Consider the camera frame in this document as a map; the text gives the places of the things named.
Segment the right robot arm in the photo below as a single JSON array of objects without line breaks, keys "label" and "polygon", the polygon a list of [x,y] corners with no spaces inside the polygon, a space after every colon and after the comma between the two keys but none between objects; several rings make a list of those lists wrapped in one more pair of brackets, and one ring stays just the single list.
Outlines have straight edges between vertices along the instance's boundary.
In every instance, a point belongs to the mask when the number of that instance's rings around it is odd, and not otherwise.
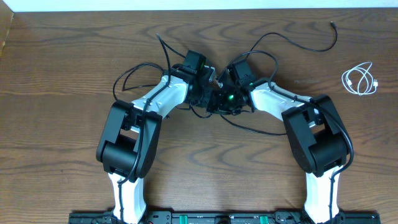
[{"label": "right robot arm", "polygon": [[219,87],[207,110],[225,117],[249,106],[281,120],[292,154],[306,173],[307,218],[336,222],[338,180],[352,164],[354,149],[331,98],[297,95],[279,87],[273,77],[258,78],[245,59],[233,60],[216,81]]}]

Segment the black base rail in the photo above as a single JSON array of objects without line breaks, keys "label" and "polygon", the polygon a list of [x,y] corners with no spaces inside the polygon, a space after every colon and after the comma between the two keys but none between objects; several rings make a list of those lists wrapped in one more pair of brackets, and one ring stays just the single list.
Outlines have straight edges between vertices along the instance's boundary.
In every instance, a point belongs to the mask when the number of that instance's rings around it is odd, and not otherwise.
[{"label": "black base rail", "polygon": [[[69,224],[122,223],[112,216],[112,212],[104,213],[70,213]],[[304,212],[279,210],[274,213],[176,213],[169,211],[149,211],[139,221],[143,224],[294,224],[315,223],[310,221]],[[333,223],[343,224],[380,224],[381,219],[376,213],[340,212]]]}]

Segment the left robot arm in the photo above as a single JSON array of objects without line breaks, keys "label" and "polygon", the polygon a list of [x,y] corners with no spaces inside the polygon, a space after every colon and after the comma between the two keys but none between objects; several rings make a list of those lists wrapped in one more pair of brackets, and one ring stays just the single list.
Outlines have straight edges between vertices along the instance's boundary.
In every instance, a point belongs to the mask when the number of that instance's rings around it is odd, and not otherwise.
[{"label": "left robot arm", "polygon": [[163,119],[186,100],[199,77],[212,77],[206,57],[188,51],[183,63],[164,71],[159,84],[130,103],[116,100],[104,126],[96,159],[111,179],[112,223],[139,223],[146,212],[144,177],[151,168]]}]

